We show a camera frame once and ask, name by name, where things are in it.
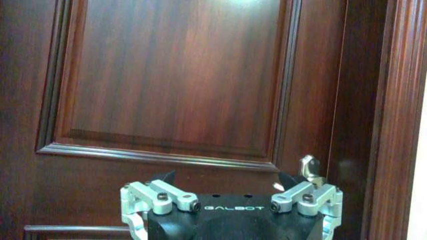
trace wooden trim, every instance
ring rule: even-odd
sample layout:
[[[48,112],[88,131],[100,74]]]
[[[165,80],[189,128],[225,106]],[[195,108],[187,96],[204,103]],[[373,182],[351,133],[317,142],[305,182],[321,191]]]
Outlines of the wooden trim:
[[[261,172],[277,173],[279,169],[271,162],[259,161],[229,161],[228,159],[212,157],[191,157],[185,155],[171,155],[164,153],[150,153],[145,151],[130,151],[108,149],[101,147],[78,146],[61,143],[50,143],[36,151],[38,154],[52,154],[62,156],[81,156],[89,158],[120,159],[128,161],[141,161],[145,163],[192,164],[232,169],[244,169]]]
[[[405,239],[427,70],[427,1],[388,1],[369,171],[368,239]]]
[[[40,111],[40,122],[34,145],[36,150],[40,150],[53,141],[69,13],[70,1],[56,0],[50,49],[48,54],[46,75],[42,94],[42,106]]]

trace door panel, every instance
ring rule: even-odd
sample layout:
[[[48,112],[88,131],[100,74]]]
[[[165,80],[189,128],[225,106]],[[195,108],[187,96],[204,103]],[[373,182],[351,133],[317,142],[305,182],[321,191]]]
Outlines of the door panel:
[[[56,145],[40,153],[84,146],[92,156],[116,150],[122,159],[275,171],[299,5],[58,2],[48,79],[57,89],[44,97],[58,106],[45,116],[52,132],[40,131]]]
[[[307,153],[325,175],[343,1],[2,2],[5,236],[124,226],[120,187],[173,169],[196,193],[269,194]]]

